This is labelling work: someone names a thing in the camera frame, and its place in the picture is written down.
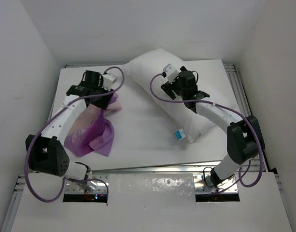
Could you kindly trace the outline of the pink purple pillowcase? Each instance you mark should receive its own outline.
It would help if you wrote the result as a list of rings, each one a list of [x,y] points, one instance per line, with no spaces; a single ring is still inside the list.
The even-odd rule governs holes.
[[[65,138],[64,147],[76,157],[83,157],[91,152],[109,156],[114,140],[114,127],[105,116],[121,109],[122,104],[117,93],[113,94],[104,110],[89,104],[73,123]]]

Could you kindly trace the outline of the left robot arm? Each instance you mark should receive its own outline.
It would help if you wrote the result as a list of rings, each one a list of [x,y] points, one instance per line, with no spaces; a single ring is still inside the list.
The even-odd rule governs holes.
[[[48,125],[26,139],[29,169],[73,181],[86,191],[96,190],[100,181],[92,169],[69,155],[110,154],[114,128],[105,115],[119,109],[113,90],[116,80],[114,74],[86,70],[79,84],[69,87]]]

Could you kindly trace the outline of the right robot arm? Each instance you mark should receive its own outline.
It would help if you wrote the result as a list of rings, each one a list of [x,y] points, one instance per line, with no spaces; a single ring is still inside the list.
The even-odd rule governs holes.
[[[161,89],[169,96],[169,103],[183,103],[186,108],[207,118],[226,134],[227,154],[211,169],[209,176],[203,176],[207,187],[218,187],[242,164],[263,152],[265,145],[256,117],[244,117],[215,102],[209,93],[199,90],[197,76],[184,66],[177,70],[169,64],[161,75],[167,79]]]

